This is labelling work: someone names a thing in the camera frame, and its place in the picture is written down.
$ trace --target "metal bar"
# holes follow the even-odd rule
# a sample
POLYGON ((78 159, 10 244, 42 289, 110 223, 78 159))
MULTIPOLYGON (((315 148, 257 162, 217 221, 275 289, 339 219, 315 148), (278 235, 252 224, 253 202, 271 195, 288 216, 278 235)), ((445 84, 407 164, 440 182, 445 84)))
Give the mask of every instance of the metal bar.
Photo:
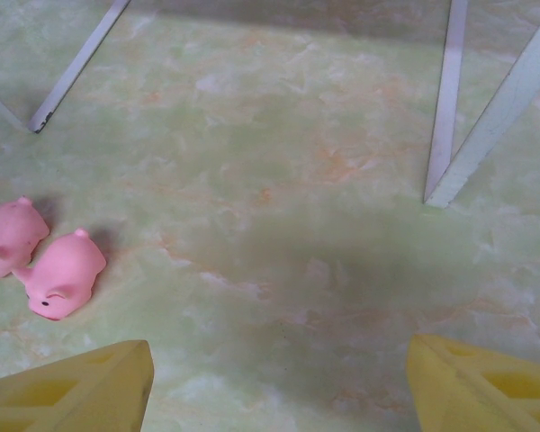
POLYGON ((452 158, 467 11, 468 0, 452 0, 448 29, 446 31, 442 75, 438 90, 438 103, 436 105, 436 118, 434 119, 434 132, 432 133, 424 200, 434 191, 438 180, 450 165, 452 158))
POLYGON ((426 204, 445 208, 540 90, 540 27, 474 124, 426 204))
POLYGON ((24 126, 24 123, 22 123, 16 115, 8 109, 6 105, 4 105, 0 101, 0 113, 2 116, 10 123, 12 124, 18 131, 28 132, 29 130, 24 126))
POLYGON ((30 121, 28 121, 29 130, 40 133, 130 1, 115 0, 112 6, 110 6, 104 18, 92 32, 74 60, 72 60, 72 63, 70 63, 70 66, 68 66, 60 80, 54 85, 46 100, 30 121))

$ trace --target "yellow plastic object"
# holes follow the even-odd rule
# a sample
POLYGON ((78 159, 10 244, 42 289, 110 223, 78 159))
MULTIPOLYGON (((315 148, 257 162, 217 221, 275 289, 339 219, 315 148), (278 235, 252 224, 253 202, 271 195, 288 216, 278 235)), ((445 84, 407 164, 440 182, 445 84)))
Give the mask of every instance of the yellow plastic object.
POLYGON ((424 432, 540 432, 540 364, 416 335, 407 375, 424 432))
POLYGON ((154 379, 132 340, 0 379, 0 432, 140 431, 154 379))

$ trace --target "yellow plastic block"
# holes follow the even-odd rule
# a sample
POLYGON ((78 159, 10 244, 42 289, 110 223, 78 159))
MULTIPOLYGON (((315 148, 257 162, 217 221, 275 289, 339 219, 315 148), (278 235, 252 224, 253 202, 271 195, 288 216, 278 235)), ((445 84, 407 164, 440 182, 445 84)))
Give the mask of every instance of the yellow plastic block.
POLYGON ((540 364, 416 335, 407 375, 424 432, 540 432, 540 364))
POLYGON ((132 340, 0 379, 0 432, 140 431, 154 365, 132 340))

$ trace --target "marble floor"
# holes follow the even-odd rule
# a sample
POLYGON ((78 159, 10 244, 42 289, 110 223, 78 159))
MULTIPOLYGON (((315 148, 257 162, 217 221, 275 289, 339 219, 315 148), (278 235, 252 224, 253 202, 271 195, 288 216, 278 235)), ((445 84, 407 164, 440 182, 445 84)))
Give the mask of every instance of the marble floor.
MULTIPOLYGON (((0 1, 17 115, 110 3, 0 1)), ((540 95, 448 210, 420 203, 448 7, 132 0, 41 134, 0 117, 0 202, 109 259, 60 322, 0 281, 0 377, 144 338, 144 432, 417 431, 413 333, 540 362, 540 95)), ((471 2, 456 145, 539 23, 471 2)))

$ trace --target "rubber pig toy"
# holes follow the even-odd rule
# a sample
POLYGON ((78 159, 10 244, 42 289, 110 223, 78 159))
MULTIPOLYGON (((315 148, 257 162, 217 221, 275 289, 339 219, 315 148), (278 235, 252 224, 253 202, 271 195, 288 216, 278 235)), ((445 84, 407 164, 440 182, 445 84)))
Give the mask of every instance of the rubber pig toy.
POLYGON ((50 234, 48 225, 25 196, 0 205, 0 279, 27 266, 32 251, 50 234))
POLYGON ((95 278, 105 267, 102 252, 79 228, 55 239, 34 268, 14 269, 13 274, 26 288, 31 311, 58 321, 90 300, 95 278))

